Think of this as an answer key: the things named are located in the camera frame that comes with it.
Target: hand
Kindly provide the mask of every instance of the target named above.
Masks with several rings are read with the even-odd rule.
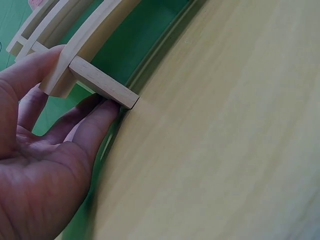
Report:
[[[33,53],[0,72],[0,239],[59,235],[88,193],[97,151],[119,112],[94,94],[44,136],[31,133],[48,99],[37,84],[61,50]]]

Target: light wooden surface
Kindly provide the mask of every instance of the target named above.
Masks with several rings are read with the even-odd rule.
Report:
[[[57,45],[92,1],[60,0],[33,31],[17,55],[16,61],[28,55],[35,42],[44,44],[47,48]]]
[[[319,9],[206,1],[122,124],[94,239],[320,239]]]
[[[65,98],[76,80],[68,69],[75,56],[91,62],[120,23],[140,0],[105,0],[77,30],[60,54],[55,69],[40,88],[50,96]]]
[[[17,56],[25,44],[20,42],[21,38],[29,39],[34,30],[39,26],[39,24],[46,17],[48,12],[57,4],[57,2],[58,0],[44,0],[38,7],[36,7],[17,31],[6,48],[6,51],[14,56]]]
[[[78,81],[101,96],[113,99],[127,109],[132,109],[139,99],[137,94],[79,56],[75,56],[69,69]]]

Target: wooden block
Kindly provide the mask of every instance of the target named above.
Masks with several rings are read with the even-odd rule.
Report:
[[[31,53],[31,48],[37,41],[48,48],[57,45],[91,2],[92,0],[60,0],[27,39],[16,61]]]
[[[80,82],[96,93],[113,99],[128,109],[132,109],[139,99],[137,94],[79,56],[71,61],[69,69]]]
[[[20,27],[18,32],[15,34],[11,42],[9,43],[6,51],[14,56],[17,56],[21,49],[23,48],[23,44],[19,41],[21,37],[24,39],[28,39],[37,26],[42,22],[42,20],[47,15],[48,11],[50,11],[59,0],[45,0],[43,1],[26,19],[23,25]]]
[[[44,79],[40,88],[50,96],[61,98],[68,96],[76,84],[68,68],[75,56],[90,62],[140,1],[103,1],[62,50],[56,68]]]

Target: green background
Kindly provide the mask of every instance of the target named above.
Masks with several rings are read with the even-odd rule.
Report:
[[[90,8],[79,18],[68,34],[61,39],[65,44],[77,31],[87,17],[103,0],[95,0]],[[188,0],[142,0],[136,9],[118,27],[100,52],[91,62],[123,85],[127,85],[135,71],[148,55],[157,40],[170,27]],[[6,52],[6,47],[31,13],[27,0],[1,0],[0,8],[0,71],[14,63],[14,57]],[[76,85],[67,99],[50,97],[34,128],[34,133],[43,135],[65,112],[74,107],[90,93]],[[108,153],[113,135],[123,119],[125,111],[112,126],[96,158],[89,194],[63,233],[65,240],[90,239],[94,220],[93,198],[99,182],[99,172]]]

